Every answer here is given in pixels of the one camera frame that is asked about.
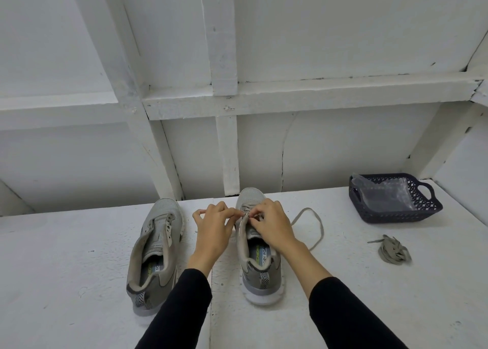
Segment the black shirt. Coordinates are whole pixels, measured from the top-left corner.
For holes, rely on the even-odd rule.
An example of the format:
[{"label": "black shirt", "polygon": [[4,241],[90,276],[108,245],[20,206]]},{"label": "black shirt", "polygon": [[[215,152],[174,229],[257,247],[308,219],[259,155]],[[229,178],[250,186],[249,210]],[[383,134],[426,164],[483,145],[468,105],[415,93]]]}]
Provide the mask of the black shirt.
[{"label": "black shirt", "polygon": [[[184,270],[136,348],[194,348],[211,300],[204,274]],[[338,278],[325,278],[315,285],[308,309],[329,349],[406,348]]]}]

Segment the white tabletop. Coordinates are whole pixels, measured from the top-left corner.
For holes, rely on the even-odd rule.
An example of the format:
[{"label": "white tabletop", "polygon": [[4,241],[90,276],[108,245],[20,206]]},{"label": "white tabletop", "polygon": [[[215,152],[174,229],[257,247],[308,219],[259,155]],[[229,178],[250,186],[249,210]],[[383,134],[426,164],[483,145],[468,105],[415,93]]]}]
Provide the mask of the white tabletop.
[{"label": "white tabletop", "polygon": [[[488,229],[430,182],[444,210],[419,223],[371,225],[351,204],[347,188],[271,194],[290,218],[312,207],[325,237],[315,257],[340,278],[411,348],[481,348],[488,342]],[[182,201],[187,230],[178,265],[196,241],[191,214],[236,198]],[[129,255],[151,205],[0,218],[0,347],[134,347],[144,332],[125,293]],[[318,222],[306,212],[294,226],[312,245]],[[411,265],[378,256],[394,236]],[[235,238],[212,271],[211,330],[202,347],[324,347],[308,302],[286,261],[285,295],[267,308],[248,303],[239,289]]]}]

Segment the clear plastic bag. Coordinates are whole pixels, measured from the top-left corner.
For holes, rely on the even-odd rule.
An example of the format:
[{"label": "clear plastic bag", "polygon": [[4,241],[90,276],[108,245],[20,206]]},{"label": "clear plastic bag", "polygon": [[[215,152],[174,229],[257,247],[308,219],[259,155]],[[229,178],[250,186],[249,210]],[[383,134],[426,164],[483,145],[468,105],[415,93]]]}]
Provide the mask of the clear plastic bag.
[{"label": "clear plastic bag", "polygon": [[364,204],[373,211],[417,210],[408,191],[406,178],[388,179],[376,184],[353,173],[352,184],[361,194]]}]

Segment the plastic basket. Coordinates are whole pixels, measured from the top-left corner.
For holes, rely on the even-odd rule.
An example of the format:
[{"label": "plastic basket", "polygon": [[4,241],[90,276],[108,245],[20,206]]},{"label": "plastic basket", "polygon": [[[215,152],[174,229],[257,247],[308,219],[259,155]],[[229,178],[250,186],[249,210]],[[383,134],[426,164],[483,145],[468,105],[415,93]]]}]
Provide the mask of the plastic basket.
[{"label": "plastic basket", "polygon": [[[369,209],[361,198],[360,192],[352,184],[352,176],[349,177],[349,198],[354,204],[354,207],[359,213],[363,221],[367,223],[404,223],[404,222],[418,222],[430,217],[442,210],[443,206],[436,199],[434,189],[431,185],[420,182],[414,176],[407,173],[389,173],[389,174],[362,174],[363,177],[369,179],[376,184],[380,184],[384,180],[394,178],[406,178],[408,184],[408,191],[412,196],[413,203],[417,210],[408,211],[388,211],[376,212]],[[419,191],[419,186],[425,186],[430,191],[431,198],[428,199],[422,192]]]}]

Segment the shoe tongue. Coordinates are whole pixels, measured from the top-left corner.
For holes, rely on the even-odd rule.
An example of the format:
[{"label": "shoe tongue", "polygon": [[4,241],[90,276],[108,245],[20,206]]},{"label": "shoe tongue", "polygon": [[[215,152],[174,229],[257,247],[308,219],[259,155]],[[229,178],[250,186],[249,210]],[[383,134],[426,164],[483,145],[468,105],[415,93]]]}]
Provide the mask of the shoe tongue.
[{"label": "shoe tongue", "polygon": [[261,236],[261,234],[251,225],[246,225],[246,238],[248,240],[252,240],[252,239],[263,239],[263,237]]},{"label": "shoe tongue", "polygon": [[163,233],[166,227],[168,215],[162,215],[154,219],[154,228],[149,236],[143,250],[143,263],[153,255],[162,256],[163,254]]}]

